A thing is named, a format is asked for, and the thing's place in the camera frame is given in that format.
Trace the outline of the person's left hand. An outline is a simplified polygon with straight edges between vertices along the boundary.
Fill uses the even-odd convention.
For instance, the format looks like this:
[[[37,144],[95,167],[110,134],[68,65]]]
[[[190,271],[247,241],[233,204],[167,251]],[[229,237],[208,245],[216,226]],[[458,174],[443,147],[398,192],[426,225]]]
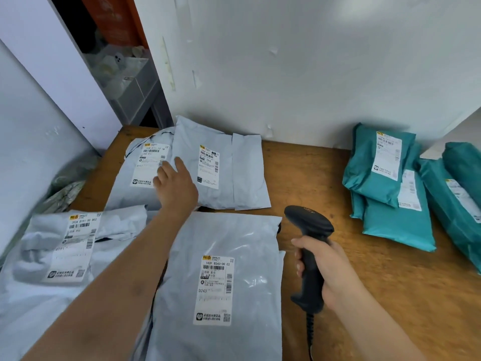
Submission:
[[[153,178],[153,186],[161,209],[187,218],[198,203],[198,190],[191,180],[175,180],[176,166],[163,161]]]

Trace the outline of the person's right hand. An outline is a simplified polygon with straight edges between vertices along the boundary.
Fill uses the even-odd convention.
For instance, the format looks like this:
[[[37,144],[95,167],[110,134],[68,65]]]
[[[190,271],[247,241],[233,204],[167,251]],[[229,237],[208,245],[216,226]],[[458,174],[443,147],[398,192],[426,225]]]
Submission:
[[[340,244],[328,239],[320,242],[313,238],[312,253],[324,278],[322,297],[327,307],[336,311],[342,298],[355,290],[360,280]]]

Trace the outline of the black barcode scanner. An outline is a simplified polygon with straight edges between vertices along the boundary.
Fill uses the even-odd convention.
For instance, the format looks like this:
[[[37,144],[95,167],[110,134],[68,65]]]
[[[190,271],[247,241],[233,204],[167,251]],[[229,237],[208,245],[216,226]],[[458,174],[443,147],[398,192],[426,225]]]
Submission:
[[[302,206],[286,206],[286,219],[294,224],[303,236],[309,236],[320,242],[328,242],[328,237],[334,232],[334,227],[328,218],[322,214]],[[302,249],[304,271],[302,287],[291,295],[291,301],[298,305],[306,314],[315,315],[322,311],[324,300],[322,287],[324,278],[316,263],[315,256],[307,249]]]

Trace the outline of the person's right forearm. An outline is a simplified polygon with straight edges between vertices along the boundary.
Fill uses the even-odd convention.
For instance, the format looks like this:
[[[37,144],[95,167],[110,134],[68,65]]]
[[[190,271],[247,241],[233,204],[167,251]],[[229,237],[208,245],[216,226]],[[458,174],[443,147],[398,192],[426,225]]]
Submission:
[[[325,282],[322,295],[365,361],[427,361],[362,283],[336,289]]]

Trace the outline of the teal mailer parcel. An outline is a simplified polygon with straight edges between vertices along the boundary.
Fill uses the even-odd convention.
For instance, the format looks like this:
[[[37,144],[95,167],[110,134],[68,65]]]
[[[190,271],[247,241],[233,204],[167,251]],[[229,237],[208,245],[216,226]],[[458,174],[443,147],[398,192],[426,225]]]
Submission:
[[[431,210],[481,275],[481,208],[447,171],[442,159],[420,158],[418,167]]]
[[[363,234],[434,252],[436,243],[426,189],[416,170],[420,150],[421,145],[415,142],[407,154],[398,207],[391,207],[351,192],[351,217],[363,220]]]
[[[448,142],[442,159],[448,172],[472,198],[481,197],[481,151],[468,142]]]
[[[406,157],[416,134],[377,130],[358,123],[352,137],[352,154],[344,171],[343,185],[365,198],[398,207]]]

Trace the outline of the clear plastic bag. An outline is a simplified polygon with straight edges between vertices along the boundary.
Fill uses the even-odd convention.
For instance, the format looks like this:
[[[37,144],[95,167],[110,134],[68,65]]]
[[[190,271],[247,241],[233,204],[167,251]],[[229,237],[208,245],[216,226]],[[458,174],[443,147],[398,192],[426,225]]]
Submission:
[[[47,198],[33,210],[34,214],[64,212],[76,199],[90,173],[98,165],[101,157],[87,153],[68,163],[54,177]]]

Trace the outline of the crumpled grey mailer parcel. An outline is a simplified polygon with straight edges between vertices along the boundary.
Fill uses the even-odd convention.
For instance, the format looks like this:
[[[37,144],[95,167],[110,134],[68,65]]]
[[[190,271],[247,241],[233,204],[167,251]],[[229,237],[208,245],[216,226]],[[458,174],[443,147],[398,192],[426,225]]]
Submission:
[[[145,206],[36,215],[6,263],[2,289],[11,298],[65,297],[105,270],[146,222]]]

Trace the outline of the orange cardboard box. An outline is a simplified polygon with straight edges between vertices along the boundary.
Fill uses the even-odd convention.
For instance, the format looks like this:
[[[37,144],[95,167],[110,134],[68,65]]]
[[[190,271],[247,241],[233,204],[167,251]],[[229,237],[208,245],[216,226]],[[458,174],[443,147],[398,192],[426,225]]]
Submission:
[[[149,48],[134,0],[82,2],[109,44]]]

